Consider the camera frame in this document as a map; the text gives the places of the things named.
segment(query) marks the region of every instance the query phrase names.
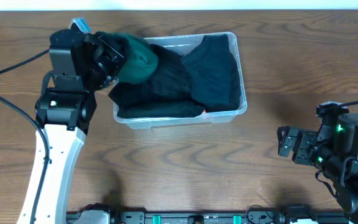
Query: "wooden table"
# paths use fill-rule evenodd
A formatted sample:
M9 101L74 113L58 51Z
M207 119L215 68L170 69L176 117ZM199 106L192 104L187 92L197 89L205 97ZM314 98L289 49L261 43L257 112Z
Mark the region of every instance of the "wooden table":
M317 129L315 105L358 100L358 11L0 12L0 69L45 49L73 17L140 37L237 35L248 110L231 123L131 130L108 90L78 159L69 210L89 203L147 210L339 208L316 169L277 156L277 127ZM34 114L48 56L0 76L0 94ZM351 108L358 113L358 106ZM0 223L16 222L34 160L33 127L0 103Z

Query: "dark clothing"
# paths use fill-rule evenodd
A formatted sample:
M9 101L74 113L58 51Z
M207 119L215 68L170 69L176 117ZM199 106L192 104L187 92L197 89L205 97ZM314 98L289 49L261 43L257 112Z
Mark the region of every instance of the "dark clothing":
M138 85L119 82L109 97L118 105L120 118L190 118L204 108L191 100L190 76L181 64L181 55L151 45L159 57L150 79Z
M204 107L191 100L153 102L143 105L119 108L120 118L194 118L204 111Z
M120 118L192 118L240 105L241 86L227 35L207 35L188 55L151 45L158 65L141 84L120 82L109 97Z
M192 99L207 112L238 109L239 73L226 34L204 36L202 43L181 61L191 76Z

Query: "clear plastic bin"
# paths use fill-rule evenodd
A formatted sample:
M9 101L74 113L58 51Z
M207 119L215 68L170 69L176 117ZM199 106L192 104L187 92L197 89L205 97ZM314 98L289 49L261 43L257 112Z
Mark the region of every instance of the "clear plastic bin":
M239 48L237 45L237 38L232 32L219 32L212 34L195 34L195 35L181 35L171 37L150 37L145 40L150 44L157 44L169 50L175 51L180 55L190 53L197 47L205 35L223 35L227 34L229 37L230 52L236 58L237 66L240 75L241 96L240 107L234 111L222 111L214 113L203 113L195 118L132 118L124 119L117 116L118 105L114 104L114 119L118 123L126 124L132 129L148 129L157 126L176 125L176 124L195 124L195 123L218 123L228 122L239 114L242 114L247 109L246 91L244 88L244 81L242 79L241 61L239 56Z

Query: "black cable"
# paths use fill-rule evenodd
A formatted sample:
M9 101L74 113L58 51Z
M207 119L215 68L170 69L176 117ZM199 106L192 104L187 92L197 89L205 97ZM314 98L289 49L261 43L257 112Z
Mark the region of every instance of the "black cable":
M342 172L341 172L341 175L339 176L339 183L341 183L342 187L345 187L344 179L345 179L345 173L346 173L346 164L351 159L355 159L355 157L348 156L343 160L343 163L342 163Z
M266 224L272 224L272 223L274 223L274 216L272 217L272 216L265 210L265 208L262 207L262 206L260 206L260 205L251 205L251 207L249 207L249 208L247 209L247 211L246 211L246 219L248 219L248 222L250 222L251 224L255 224L255 223L254 223L253 221L251 221L251 220L249 219L249 217L248 217L248 211L249 211L251 208L253 208L253 207L259 207L259 208L263 209L263 210L265 211L266 215L272 220L270 223L266 223Z
M52 71L50 71L44 75L44 77L42 79L42 85L41 85L41 96L46 94L48 85L49 85L49 81L50 81L50 78L52 77L52 75L53 75Z
M15 68L17 68L17 67L20 67L20 66L22 66L22 65L25 65L25 64L27 64L27 63L29 63L29 62L32 62L32 61L34 61L35 59L37 59L37 58L43 56L44 54L46 54L46 53L48 53L48 52L49 52L49 49L44 50L43 52L37 54L36 56L34 56L34 57L32 57L32 58L29 58L29 59L25 60L24 62L18 63L18 64L13 65L13 66L10 66L9 68L2 69L2 70L0 71L0 74L5 73L5 72L8 72L8 71L10 71L10 70L13 70L13 69L15 69Z
M353 106L353 105L358 105L358 101L353 101L353 102L348 102L348 103L343 103L343 104L340 104L340 105L336 105L336 106L333 106L331 108L328 108L328 110L336 110L336 109L339 109L339 108L342 108L342 107L345 107L345 106Z
M0 74L8 72L8 71L10 71L12 69L15 69L17 67L20 67L22 65L25 65L25 64L27 64L29 62L32 62L33 60L45 55L48 52L49 52L49 49L44 50L43 52L37 54L36 56L34 56L32 58L29 58L29 59L25 60L24 62L18 63L16 65L13 65L13 66L9 67L9 68L5 68L5 69L1 70ZM37 211L38 201L40 199L40 194L41 194L42 186L44 184L45 174L47 173L47 167L48 167L48 163L49 163L49 145L48 145L48 141L47 141L47 138L46 138L45 134L42 132L41 127L26 112L24 112L22 109L18 108L16 105L14 105L13 103L5 100L2 97L0 97L0 101L2 103L4 103L5 105L8 105L8 107L12 108L14 111L18 112L20 115L22 115L28 121L30 121L30 123L34 126L34 128L40 134L42 142L44 143L44 149L45 149L44 166L42 167L41 177L40 177L40 181L39 181L39 184L38 184L37 192L35 194L34 204L32 206L31 216L30 216L30 224L33 224L35 222L35 213Z
M323 171L321 171L321 170L317 171L317 172L315 173L314 177L316 178L316 180L318 180L318 182L323 183L323 184L327 187L327 189L329 190L329 193L336 199L336 198L337 198L337 193L334 193L334 190L333 190L333 188L330 186L330 184L327 183L327 182L325 182L325 181L323 181L323 180L319 180L319 179L318 179L318 176L319 176L321 173L323 173Z
M37 193L36 193L35 198L34 198L34 204L33 204L33 207L32 207L31 217L30 217L30 223L34 223L34 221L35 221L35 212L37 211L37 205L38 205L38 201L40 199L42 185L44 184L45 173L47 172L47 166L48 166L48 162L49 162L48 141L47 141L47 138L46 138L44 132L42 132L40 126L26 112L24 112L22 109L18 108L16 105L14 105L13 103L5 100L2 97L0 97L0 101L2 103L4 103L5 105L8 105L8 107L12 108L14 111L18 112L20 115L22 115L28 121L30 121L30 123L34 126L34 128L40 134L42 142L44 143L44 148L45 148L44 167L42 168L41 178L40 178L40 182L38 184Z

